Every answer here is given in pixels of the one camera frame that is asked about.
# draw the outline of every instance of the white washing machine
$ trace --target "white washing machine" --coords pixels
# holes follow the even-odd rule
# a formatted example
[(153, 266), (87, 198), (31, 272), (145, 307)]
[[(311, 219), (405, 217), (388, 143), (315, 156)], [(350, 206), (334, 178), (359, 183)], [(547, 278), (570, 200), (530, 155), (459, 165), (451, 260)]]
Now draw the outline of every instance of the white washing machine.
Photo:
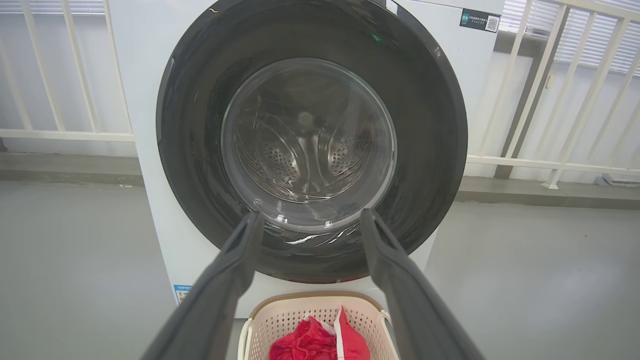
[(384, 304), (363, 208), (425, 269), (502, 4), (108, 1), (167, 291), (179, 302), (248, 211), (267, 221), (237, 317), (297, 291)]

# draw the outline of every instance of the inner glass ring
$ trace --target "inner glass ring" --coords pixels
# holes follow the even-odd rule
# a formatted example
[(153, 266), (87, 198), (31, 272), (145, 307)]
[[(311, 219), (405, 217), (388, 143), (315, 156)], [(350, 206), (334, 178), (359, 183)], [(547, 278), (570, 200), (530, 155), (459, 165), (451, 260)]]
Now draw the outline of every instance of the inner glass ring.
[(272, 225), (305, 233), (357, 221), (385, 194), (396, 164), (378, 94), (315, 58), (280, 60), (248, 78), (229, 102), (221, 141), (242, 200)]

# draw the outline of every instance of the window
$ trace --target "window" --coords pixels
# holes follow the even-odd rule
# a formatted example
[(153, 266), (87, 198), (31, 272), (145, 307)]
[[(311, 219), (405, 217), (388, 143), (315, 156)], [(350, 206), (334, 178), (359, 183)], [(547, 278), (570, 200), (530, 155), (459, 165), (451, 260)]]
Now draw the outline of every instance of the window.
[[(600, 3), (617, 6), (629, 11), (640, 12), (640, 0), (599, 0)], [(504, 4), (504, 15), (500, 22), (501, 31), (517, 32), (524, 13), (526, 0), (507, 0)], [(548, 38), (553, 26), (559, 6), (554, 3), (535, 0), (531, 6), (531, 13), (527, 21), (525, 34), (535, 37)], [(570, 63), (575, 56), (582, 30), (586, 26), (589, 12), (571, 9), (556, 51), (555, 61)], [(607, 49), (616, 19), (604, 14), (598, 14), (593, 23), (591, 33), (580, 57), (580, 65), (597, 67)], [(636, 52), (640, 49), (640, 25), (629, 24), (622, 43), (618, 47), (610, 71), (628, 72)]]
[[(62, 14), (60, 0), (29, 0), (31, 11), (38, 14)], [(76, 15), (104, 15), (102, 0), (69, 0), (71, 13)], [(0, 0), (0, 14), (22, 13), (20, 0)]]

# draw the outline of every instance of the laundry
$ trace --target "laundry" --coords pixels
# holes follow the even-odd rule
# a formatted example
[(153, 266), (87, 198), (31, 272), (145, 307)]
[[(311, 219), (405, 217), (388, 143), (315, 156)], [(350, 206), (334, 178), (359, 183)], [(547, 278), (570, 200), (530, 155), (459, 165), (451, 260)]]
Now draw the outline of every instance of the laundry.
[(369, 360), (370, 356), (366, 341), (351, 327), (342, 306), (333, 326), (305, 316), (269, 350), (269, 360)]

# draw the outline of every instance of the white railing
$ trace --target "white railing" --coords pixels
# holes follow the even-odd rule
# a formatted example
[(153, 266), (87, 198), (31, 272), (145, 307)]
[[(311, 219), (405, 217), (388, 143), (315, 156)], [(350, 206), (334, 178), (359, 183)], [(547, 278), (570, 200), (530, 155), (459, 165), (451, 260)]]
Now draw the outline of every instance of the white railing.
[(67, 25), (67, 35), (71, 43), (71, 50), (74, 58), (74, 65), (77, 71), (77, 75), (80, 82), (80, 88), (82, 91), (84, 106), (87, 109), (88, 121), (91, 125), (91, 131), (69, 131), (65, 127), (65, 119), (61, 114), (60, 107), (56, 101), (56, 94), (51, 86), (50, 74), (45, 66), (44, 57), (41, 51), (41, 47), (38, 41), (38, 33), (36, 30), (36, 23), (34, 20), (29, 0), (20, 0), (22, 5), (22, 12), (24, 14), (24, 20), (31, 39), (31, 45), (33, 46), (33, 52), (40, 71), (40, 77), (44, 85), (44, 90), (49, 101), (49, 106), (53, 114), (53, 119), (56, 124), (57, 130), (36, 130), (33, 127), (32, 121), (29, 118), (27, 108), (25, 106), (23, 97), (20, 93), (20, 89), (16, 78), (13, 73), (13, 66), (10, 63), (10, 59), (7, 56), (6, 46), (3, 39), (0, 37), (0, 63), (8, 80), (9, 91), (13, 97), (13, 101), (18, 110), (20, 120), (22, 121), (23, 129), (3, 129), (0, 128), (0, 138), (36, 138), (36, 139), (51, 139), (51, 140), (89, 140), (89, 141), (105, 141), (105, 142), (133, 142), (134, 136), (131, 131), (131, 122), (128, 118), (127, 104), (124, 97), (124, 91), (122, 89), (122, 79), (120, 78), (120, 69), (115, 51), (115, 43), (113, 41), (113, 32), (111, 30), (111, 19), (109, 18), (108, 7), (105, 2), (105, 16), (106, 24), (108, 28), (108, 40), (113, 54), (113, 61), (116, 68), (116, 80), (119, 85), (119, 92), (122, 94), (122, 102), (118, 106), (124, 107), (124, 116), (126, 117), (127, 130), (123, 133), (110, 133), (101, 129), (98, 121), (95, 106), (93, 103), (92, 95), (89, 90), (89, 84), (85, 71), (85, 66), (80, 53), (80, 46), (77, 38), (77, 31), (74, 24), (74, 18), (71, 13), (71, 7), (69, 0), (61, 0), (62, 10), (64, 14), (65, 23)]
[[(638, 118), (640, 118), (640, 99), (637, 100), (638, 105), (631, 114), (630, 118), (627, 120), (627, 123), (624, 127), (624, 130), (621, 133), (620, 138), (617, 140), (614, 149), (610, 152), (609, 159), (604, 162), (594, 162), (594, 154), (596, 151), (601, 149), (603, 134), (608, 130), (611, 125), (611, 120), (619, 113), (619, 106), (622, 98), (627, 94), (627, 89), (629, 88), (629, 84), (634, 77), (634, 72), (640, 62), (640, 51), (636, 52), (635, 60), (627, 72), (624, 82), (620, 85), (620, 88), (617, 92), (615, 100), (611, 105), (611, 108), (602, 122), (600, 126), (600, 130), (595, 137), (595, 141), (591, 145), (591, 148), (586, 156), (586, 161), (584, 163), (572, 163), (570, 162), (570, 158), (572, 153), (575, 150), (576, 143), (580, 138), (585, 125), (588, 123), (590, 115), (592, 113), (593, 106), (600, 95), (602, 90), (603, 83), (605, 78), (609, 73), (609, 67), (614, 59), (616, 51), (622, 41), (622, 38), (625, 34), (625, 31), (630, 24), (630, 22), (640, 22), (640, 13), (630, 12), (627, 10), (623, 10), (621, 8), (616, 8), (613, 6), (609, 6), (606, 4), (598, 3), (592, 0), (558, 0), (556, 3), (560, 4), (560, 7), (557, 11), (556, 20), (553, 28), (550, 31), (547, 46), (542, 55), (540, 65), (537, 69), (533, 86), (531, 87), (531, 91), (527, 96), (527, 100), (522, 111), (522, 115), (520, 116), (516, 128), (515, 133), (509, 143), (508, 150), (506, 151), (504, 156), (489, 156), (487, 155), (487, 143), (490, 135), (496, 131), (497, 119), (502, 111), (504, 111), (504, 101), (507, 93), (509, 92), (509, 88), (513, 81), (513, 68), (516, 63), (516, 57), (518, 54), (518, 50), (521, 46), (523, 36), (525, 35), (525, 28), (527, 24), (527, 18), (531, 12), (532, 8), (532, 0), (528, 0), (527, 6), (525, 7), (524, 15), (522, 18), (522, 22), (518, 32), (516, 33), (515, 41), (513, 43), (513, 48), (511, 50), (511, 54), (507, 61), (505, 68), (505, 75), (502, 79), (502, 83), (500, 84), (500, 88), (498, 91), (497, 98), (495, 100), (495, 104), (493, 105), (492, 114), (488, 120), (486, 127), (483, 130), (482, 140), (480, 141), (479, 151), (475, 154), (468, 154), (467, 163), (479, 163), (479, 164), (490, 164), (490, 165), (507, 165), (513, 167), (529, 167), (529, 168), (542, 168), (549, 169), (550, 174), (548, 175), (547, 180), (543, 183), (544, 186), (551, 189), (558, 189), (557, 183), (560, 180), (562, 174), (567, 171), (578, 171), (578, 172), (591, 172), (591, 173), (608, 173), (608, 174), (616, 174), (616, 175), (624, 175), (624, 176), (640, 176), (640, 168), (626, 168), (626, 167), (614, 167), (612, 166), (617, 161), (619, 161), (621, 151), (626, 142), (630, 139), (637, 141), (640, 134), (632, 134), (631, 131), (635, 128)], [(545, 67), (550, 59), (550, 54), (552, 52), (553, 44), (555, 39), (559, 36), (559, 29), (561, 27), (561, 22), (563, 17), (570, 8), (579, 8), (581, 10), (588, 11), (589, 17), (582, 32), (582, 37), (580, 39), (577, 52), (573, 57), (573, 61), (571, 62), (569, 69), (564, 77), (562, 87), (560, 89), (559, 95), (556, 97), (556, 101), (551, 111), (551, 114), (547, 120), (546, 126), (542, 132), (542, 135), (538, 139), (538, 144), (536, 150), (529, 156), (530, 158), (515, 158), (513, 156), (514, 149), (516, 144), (518, 143), (518, 139), (520, 138), (523, 126), (525, 124), (525, 120), (529, 115), (530, 111), (535, 111), (535, 109), (531, 108), (531, 104), (533, 103), (536, 89), (538, 88), (541, 81), (543, 81), (543, 74)], [(573, 125), (568, 133), (566, 139), (564, 139), (564, 143), (561, 147), (561, 150), (557, 156), (557, 158), (552, 160), (541, 160), (541, 155), (543, 153), (548, 152), (547, 147), (552, 143), (552, 130), (555, 128), (557, 122), (562, 119), (563, 115), (561, 114), (560, 109), (566, 104), (567, 95), (570, 91), (570, 85), (572, 83), (573, 75), (576, 71), (576, 68), (579, 65), (580, 56), (584, 50), (585, 43), (587, 42), (587, 37), (591, 32), (591, 27), (594, 23), (595, 17), (597, 14), (603, 14), (611, 17), (615, 17), (617, 19), (615, 28), (612, 31), (611, 38), (609, 39), (609, 43), (606, 49), (606, 52), (600, 61), (598, 68), (595, 71), (595, 76), (591, 85), (589, 86), (589, 90), (587, 94), (582, 100), (580, 105), (578, 114), (573, 121)], [(640, 155), (640, 148), (636, 148), (634, 152), (632, 163), (638, 161), (637, 157)]]

